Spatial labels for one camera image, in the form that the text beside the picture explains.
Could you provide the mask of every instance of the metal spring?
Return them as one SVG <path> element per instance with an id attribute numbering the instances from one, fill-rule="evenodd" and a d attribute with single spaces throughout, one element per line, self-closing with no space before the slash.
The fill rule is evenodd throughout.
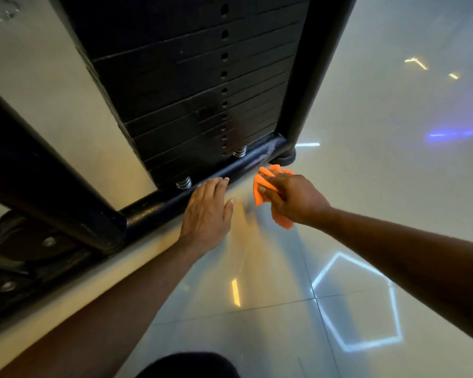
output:
<path id="1" fill-rule="evenodd" d="M 245 157 L 246 153 L 247 153 L 247 146 L 244 145 L 241 149 L 238 149 L 235 152 L 233 152 L 233 155 L 236 156 L 237 158 L 243 158 Z"/>
<path id="2" fill-rule="evenodd" d="M 186 179 L 175 183 L 175 185 L 177 186 L 179 190 L 188 190 L 192 185 L 191 178 L 188 176 Z"/>

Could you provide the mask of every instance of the person's left hand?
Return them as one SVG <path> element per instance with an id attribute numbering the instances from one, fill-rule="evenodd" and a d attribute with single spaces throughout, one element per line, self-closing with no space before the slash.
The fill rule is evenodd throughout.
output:
<path id="1" fill-rule="evenodd" d="M 181 237 L 201 252 L 217 247 L 232 226 L 233 198 L 224 205 L 229 178 L 214 178 L 196 188 L 182 222 Z"/>

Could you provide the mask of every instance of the person's right hand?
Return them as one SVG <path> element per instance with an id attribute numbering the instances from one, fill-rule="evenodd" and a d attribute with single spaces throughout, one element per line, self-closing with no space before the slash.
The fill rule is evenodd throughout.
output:
<path id="1" fill-rule="evenodd" d="M 330 211 L 331 205 L 303 175 L 291 175 L 273 171 L 276 176 L 260 175 L 277 187 L 279 193 L 259 186 L 259 192 L 270 198 L 278 214 L 295 223 L 313 225 L 319 215 Z"/>

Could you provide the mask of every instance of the hand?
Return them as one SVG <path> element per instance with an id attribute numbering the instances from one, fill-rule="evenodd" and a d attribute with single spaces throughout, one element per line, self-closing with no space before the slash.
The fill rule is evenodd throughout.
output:
<path id="1" fill-rule="evenodd" d="M 192 243 L 202 257 L 217 247 L 232 226 L 233 198 L 224 205 L 229 178 L 214 178 L 196 188 L 184 213 L 181 237 Z"/>
<path id="2" fill-rule="evenodd" d="M 273 171 L 276 176 L 263 178 L 277 187 L 279 193 L 259 186 L 259 192 L 270 198 L 278 214 L 295 223 L 313 226 L 319 215 L 327 214 L 331 205 L 303 175 L 291 175 Z"/>

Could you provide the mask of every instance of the black vertical pole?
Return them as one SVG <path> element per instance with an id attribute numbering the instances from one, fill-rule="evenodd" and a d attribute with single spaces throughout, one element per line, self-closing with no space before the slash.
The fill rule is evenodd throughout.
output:
<path id="1" fill-rule="evenodd" d="M 310 0 L 276 131 L 287 156 L 300 136 L 356 0 Z"/>
<path id="2" fill-rule="evenodd" d="M 113 210 L 0 98 L 0 203 L 110 253 L 125 239 Z"/>

